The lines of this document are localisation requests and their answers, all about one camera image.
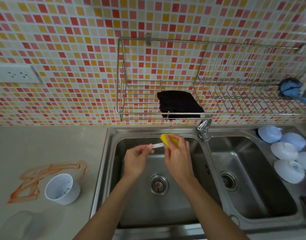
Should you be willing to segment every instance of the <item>wire rack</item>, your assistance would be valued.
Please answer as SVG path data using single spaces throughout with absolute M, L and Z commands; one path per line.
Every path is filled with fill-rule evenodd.
M 157 92 L 190 92 L 204 113 L 305 115 L 306 106 L 278 94 L 281 80 L 306 87 L 306 48 L 146 38 L 119 38 L 116 112 L 120 120 L 165 120 Z

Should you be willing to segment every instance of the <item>dish towel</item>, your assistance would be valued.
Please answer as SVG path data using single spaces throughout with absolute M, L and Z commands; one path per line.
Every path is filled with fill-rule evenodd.
M 203 113 L 204 109 L 198 105 L 194 97 L 189 92 L 184 91 L 162 91 L 157 93 L 157 98 L 160 101 L 160 111 L 162 113 Z M 170 120 L 178 118 L 200 118 L 198 114 L 190 115 L 169 115 Z

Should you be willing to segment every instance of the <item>electrical outlet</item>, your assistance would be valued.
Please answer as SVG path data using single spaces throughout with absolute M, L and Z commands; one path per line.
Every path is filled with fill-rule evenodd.
M 31 65 L 0 64 L 0 82 L 41 83 Z

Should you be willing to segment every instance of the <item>countertop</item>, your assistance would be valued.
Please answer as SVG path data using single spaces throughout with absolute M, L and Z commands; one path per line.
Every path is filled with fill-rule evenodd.
M 106 130 L 109 127 L 113 126 L 0 127 L 0 228 L 13 214 L 21 210 L 30 210 L 41 212 L 46 219 L 41 240 L 71 240 L 90 216 Z M 306 125 L 302 124 L 297 127 L 306 135 Z M 11 193 L 23 182 L 19 176 L 26 170 L 55 163 L 71 162 L 76 164 L 79 160 L 85 161 L 88 165 L 85 175 L 81 179 L 79 179 L 80 172 L 75 169 L 64 169 L 57 173 L 72 174 L 81 186 L 80 196 L 72 204 L 62 206 L 46 199 L 45 186 L 56 174 L 49 175 L 39 181 L 40 195 L 36 200 L 7 203 Z M 265 234 L 265 236 L 253 234 L 249 237 L 267 240 L 304 240 L 306 239 L 306 230 L 272 232 Z

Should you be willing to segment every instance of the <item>hand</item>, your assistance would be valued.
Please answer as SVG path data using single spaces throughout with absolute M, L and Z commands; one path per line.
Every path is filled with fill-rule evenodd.
M 143 173 L 146 164 L 146 158 L 152 150 L 153 145 L 139 145 L 128 149 L 124 157 L 124 176 L 137 180 Z
M 172 137 L 179 140 L 179 145 L 176 146 L 170 136 L 166 136 L 170 148 L 165 146 L 165 164 L 175 181 L 182 187 L 183 184 L 194 178 L 190 143 L 179 135 Z

